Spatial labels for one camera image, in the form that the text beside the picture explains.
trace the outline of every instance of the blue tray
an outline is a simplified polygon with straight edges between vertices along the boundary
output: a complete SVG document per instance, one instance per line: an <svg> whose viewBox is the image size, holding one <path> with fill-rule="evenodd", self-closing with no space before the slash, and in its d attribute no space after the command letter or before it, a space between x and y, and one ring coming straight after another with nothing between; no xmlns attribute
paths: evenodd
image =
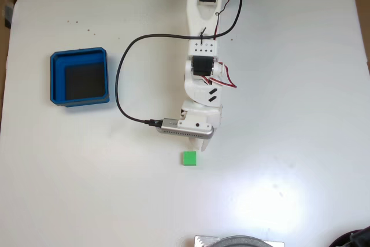
<svg viewBox="0 0 370 247"><path fill-rule="evenodd" d="M50 57L50 99L67 107L109 102L106 51L101 47Z"/></svg>

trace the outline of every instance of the white table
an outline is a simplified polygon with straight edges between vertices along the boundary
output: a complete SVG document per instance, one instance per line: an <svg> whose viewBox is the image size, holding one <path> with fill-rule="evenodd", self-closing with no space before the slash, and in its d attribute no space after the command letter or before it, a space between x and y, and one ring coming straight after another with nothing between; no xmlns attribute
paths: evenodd
<svg viewBox="0 0 370 247"><path fill-rule="evenodd" d="M225 30L239 0L222 15ZM187 138L127 120L120 55L186 34L186 0L18 0L0 136L0 246L180 246L251 235L328 246L370 220L370 78L354 0L244 0L220 40L237 90L198 166ZM50 56L101 46L108 104L50 101ZM130 115L178 117L187 42L129 52Z"/></svg>

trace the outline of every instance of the green cube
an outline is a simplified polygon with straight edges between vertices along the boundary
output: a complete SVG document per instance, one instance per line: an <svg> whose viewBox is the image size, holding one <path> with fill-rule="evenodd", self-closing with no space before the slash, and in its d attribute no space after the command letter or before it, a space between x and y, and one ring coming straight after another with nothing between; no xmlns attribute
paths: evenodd
<svg viewBox="0 0 370 247"><path fill-rule="evenodd" d="M184 152L183 164L184 166L197 166L197 152Z"/></svg>

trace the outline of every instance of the cardboard box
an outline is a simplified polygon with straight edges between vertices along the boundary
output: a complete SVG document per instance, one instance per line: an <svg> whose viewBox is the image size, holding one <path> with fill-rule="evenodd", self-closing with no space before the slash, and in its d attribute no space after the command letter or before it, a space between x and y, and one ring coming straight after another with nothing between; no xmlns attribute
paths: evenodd
<svg viewBox="0 0 370 247"><path fill-rule="evenodd" d="M356 0L356 6L370 71L370 0Z"/></svg>
<svg viewBox="0 0 370 247"><path fill-rule="evenodd" d="M13 10L13 2L14 0L0 0L0 122L2 114L2 101L4 99L6 59L8 57L10 36L9 13L11 13Z"/></svg>

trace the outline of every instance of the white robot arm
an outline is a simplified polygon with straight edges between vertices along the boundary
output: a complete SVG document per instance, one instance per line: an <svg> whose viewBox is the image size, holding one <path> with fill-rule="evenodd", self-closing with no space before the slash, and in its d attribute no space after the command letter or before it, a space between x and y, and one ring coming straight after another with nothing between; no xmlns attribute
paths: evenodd
<svg viewBox="0 0 370 247"><path fill-rule="evenodd" d="M229 0L187 0L187 21L190 35L150 34L133 40L122 55L118 66L115 93L120 112L139 123L156 127L160 133L189 137L197 149L205 150L221 121L221 94L224 86L236 88L230 80L228 68L219 61L218 38L229 33L238 21L242 0L232 26L219 32L220 13ZM119 75L123 61L134 43L145 38L187 39L188 57L185 62L185 99L180 119L141 120L129 116L120 105L118 95Z"/></svg>

